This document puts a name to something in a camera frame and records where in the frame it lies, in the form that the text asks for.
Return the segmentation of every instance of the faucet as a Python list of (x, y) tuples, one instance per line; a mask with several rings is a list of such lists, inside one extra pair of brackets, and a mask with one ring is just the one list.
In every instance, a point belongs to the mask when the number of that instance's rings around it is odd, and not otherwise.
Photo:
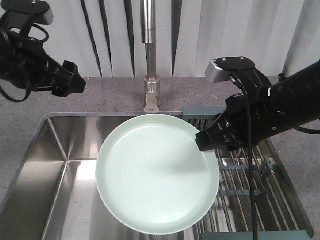
[(145, 44), (147, 75), (144, 77), (144, 111), (156, 114), (160, 110), (160, 78), (156, 75), (156, 1), (140, 0), (141, 36)]

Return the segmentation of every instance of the black robotic arm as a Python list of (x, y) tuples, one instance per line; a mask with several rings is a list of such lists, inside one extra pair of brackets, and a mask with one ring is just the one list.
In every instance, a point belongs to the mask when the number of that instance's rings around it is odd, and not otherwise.
[[(39, 0), (3, 0), (1, 6), (6, 12), (0, 18), (0, 79), (25, 89), (26, 94), (17, 100), (1, 86), (0, 93), (16, 103), (26, 100), (31, 91), (52, 91), (58, 97), (83, 93), (86, 82), (79, 75), (77, 65), (70, 61), (59, 65), (43, 48), (49, 34), (37, 24), (53, 22), (49, 4)], [(32, 27), (42, 31), (45, 38), (30, 37)]]
[[(290, 129), (308, 132), (299, 126), (320, 118), (320, 62), (272, 85), (245, 57), (211, 61), (206, 72), (210, 79), (241, 84), (247, 93), (252, 126), (252, 144)], [(196, 135), (201, 151), (235, 150), (248, 147), (246, 98), (235, 94), (226, 101), (226, 110), (214, 124)]]

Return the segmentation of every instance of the plate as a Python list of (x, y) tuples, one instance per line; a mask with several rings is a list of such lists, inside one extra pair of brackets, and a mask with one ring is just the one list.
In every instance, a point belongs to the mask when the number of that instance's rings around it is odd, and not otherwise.
[(219, 187), (214, 151), (199, 151), (189, 123), (149, 114), (118, 126), (105, 140), (96, 182), (107, 209), (145, 234), (173, 234), (197, 223)]

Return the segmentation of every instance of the black cable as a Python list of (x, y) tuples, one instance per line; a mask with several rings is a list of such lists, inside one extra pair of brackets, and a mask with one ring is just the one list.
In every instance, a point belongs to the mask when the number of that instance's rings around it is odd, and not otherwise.
[(251, 201), (251, 218), (252, 218), (252, 231), (253, 240), (258, 240), (258, 225), (257, 225), (257, 211), (256, 211), (256, 196), (255, 196), (255, 182), (254, 182), (254, 167), (252, 163), (252, 123), (251, 123), (251, 109), (248, 93), (244, 86), (238, 79), (230, 75), (231, 81), (243, 93), (245, 98), (247, 128), (248, 128), (248, 163), (249, 163), (249, 185), (250, 185), (250, 201)]
[(34, 23), (32, 24), (32, 27), (35, 27), (36, 29), (39, 29), (41, 32), (43, 32), (45, 35), (45, 38), (42, 40), (38, 40), (38, 39), (35, 39), (32, 37), (31, 38), (30, 37), (21, 37), (14, 31), (8, 31), (7, 34), (10, 35), (11, 37), (14, 37), (14, 38), (22, 41), (22, 42), (32, 43), (32, 44), (43, 44), (49, 40), (49, 33), (47, 32), (47, 30), (45, 30), (43, 27), (36, 25)]
[(11, 96), (9, 96), (6, 91), (1, 87), (0, 85), (0, 93), (9, 101), (13, 102), (13, 103), (21, 103), (25, 100), (27, 100), (31, 94), (31, 81), (30, 81), (30, 78), (28, 76), (28, 73), (26, 72), (25, 70), (25, 67), (23, 66), (22, 63), (19, 63), (18, 64), (18, 68), (19, 70), (23, 73), (24, 72), (24, 76), (25, 76), (25, 80), (24, 80), (24, 83), (25, 83), (25, 96), (23, 99), (21, 100), (17, 100)]
[(320, 134), (320, 130), (319, 129), (309, 129), (309, 128), (304, 128), (301, 126), (297, 126), (294, 128), (295, 130), (304, 133), (304, 134), (314, 134), (314, 135), (318, 135)]

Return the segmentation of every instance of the countertop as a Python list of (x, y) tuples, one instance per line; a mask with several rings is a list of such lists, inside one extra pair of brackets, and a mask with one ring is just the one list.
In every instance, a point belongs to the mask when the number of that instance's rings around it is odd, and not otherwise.
[[(86, 79), (83, 94), (67, 98), (49, 92), (32, 92), (22, 103), (12, 103), (0, 96), (0, 202), (3, 201), (28, 146), (47, 113), (141, 112), (142, 78)], [(10, 94), (21, 90), (0, 80)], [(161, 85), (161, 110), (181, 111), (186, 106), (224, 105), (225, 99), (240, 91), (230, 82), (213, 84), (205, 78), (164, 78)], [(319, 121), (308, 125), (320, 128)], [(320, 136), (289, 130), (271, 138), (302, 205), (320, 240)]]

